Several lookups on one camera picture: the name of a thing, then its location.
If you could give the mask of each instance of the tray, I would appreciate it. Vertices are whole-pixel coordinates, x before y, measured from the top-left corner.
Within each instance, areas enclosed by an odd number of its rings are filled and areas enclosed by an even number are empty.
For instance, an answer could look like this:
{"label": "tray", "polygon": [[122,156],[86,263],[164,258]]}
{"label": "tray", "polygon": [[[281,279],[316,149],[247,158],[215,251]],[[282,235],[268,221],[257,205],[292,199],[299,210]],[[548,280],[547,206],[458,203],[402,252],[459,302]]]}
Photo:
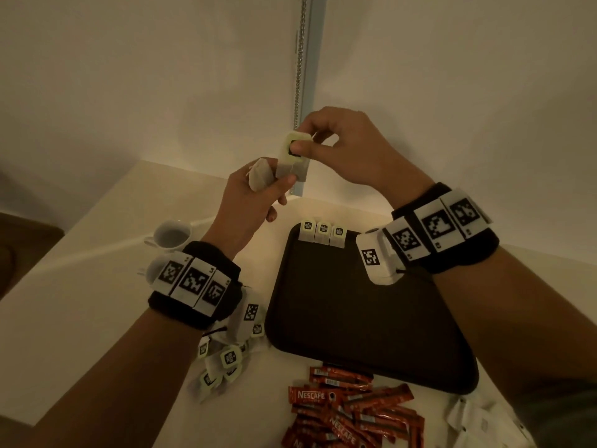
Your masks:
{"label": "tray", "polygon": [[265,329],[281,351],[467,394],[477,363],[430,275],[420,268],[391,286],[369,281],[354,239],[345,248],[289,235]]}

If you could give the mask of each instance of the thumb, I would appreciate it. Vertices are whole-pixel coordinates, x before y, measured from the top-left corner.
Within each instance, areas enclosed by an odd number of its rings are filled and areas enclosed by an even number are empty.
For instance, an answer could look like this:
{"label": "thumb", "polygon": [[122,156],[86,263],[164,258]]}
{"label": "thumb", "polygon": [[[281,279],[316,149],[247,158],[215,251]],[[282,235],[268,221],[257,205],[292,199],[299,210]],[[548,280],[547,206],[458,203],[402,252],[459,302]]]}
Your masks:
{"label": "thumb", "polygon": [[309,159],[317,160],[324,165],[331,166],[334,160],[334,148],[318,142],[304,142],[297,140],[290,145],[290,150]]}
{"label": "thumb", "polygon": [[274,201],[290,190],[296,181],[296,175],[288,174],[288,176],[278,179],[268,188],[263,189],[263,194],[267,196],[268,204],[273,204]]}

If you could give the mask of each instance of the cup handle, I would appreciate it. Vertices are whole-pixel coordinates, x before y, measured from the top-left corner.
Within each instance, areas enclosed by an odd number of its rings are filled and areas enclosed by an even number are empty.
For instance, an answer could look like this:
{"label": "cup handle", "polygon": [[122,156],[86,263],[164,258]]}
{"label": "cup handle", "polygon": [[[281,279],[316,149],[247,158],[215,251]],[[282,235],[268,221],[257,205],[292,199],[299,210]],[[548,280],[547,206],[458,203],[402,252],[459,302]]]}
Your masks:
{"label": "cup handle", "polygon": [[153,236],[147,236],[143,239],[143,242],[145,243],[145,245],[149,245],[150,247],[153,248],[158,248],[158,246],[156,245],[156,243],[153,241]]}

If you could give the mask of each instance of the floor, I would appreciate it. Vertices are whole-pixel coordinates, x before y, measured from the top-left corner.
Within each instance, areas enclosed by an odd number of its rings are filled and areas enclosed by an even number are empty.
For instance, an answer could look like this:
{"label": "floor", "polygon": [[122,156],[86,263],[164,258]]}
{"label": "floor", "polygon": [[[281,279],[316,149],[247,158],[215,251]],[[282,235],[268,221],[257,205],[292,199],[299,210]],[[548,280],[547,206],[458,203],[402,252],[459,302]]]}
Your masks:
{"label": "floor", "polygon": [[[54,226],[0,214],[0,302],[64,232]],[[31,427],[0,415],[0,448],[16,448]]]}

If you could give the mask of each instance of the wrist strap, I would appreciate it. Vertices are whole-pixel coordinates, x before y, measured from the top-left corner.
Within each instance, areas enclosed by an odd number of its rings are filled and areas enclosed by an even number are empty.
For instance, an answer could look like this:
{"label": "wrist strap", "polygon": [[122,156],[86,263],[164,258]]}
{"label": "wrist strap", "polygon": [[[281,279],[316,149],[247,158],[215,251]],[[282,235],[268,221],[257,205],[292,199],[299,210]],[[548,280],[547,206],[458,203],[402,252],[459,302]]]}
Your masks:
{"label": "wrist strap", "polygon": [[190,242],[175,251],[153,282],[150,308],[196,329],[229,317],[243,298],[241,269],[218,248]]}
{"label": "wrist strap", "polygon": [[437,183],[412,203],[392,212],[384,234],[405,264],[430,273],[487,259],[500,240],[491,221],[462,190]]}

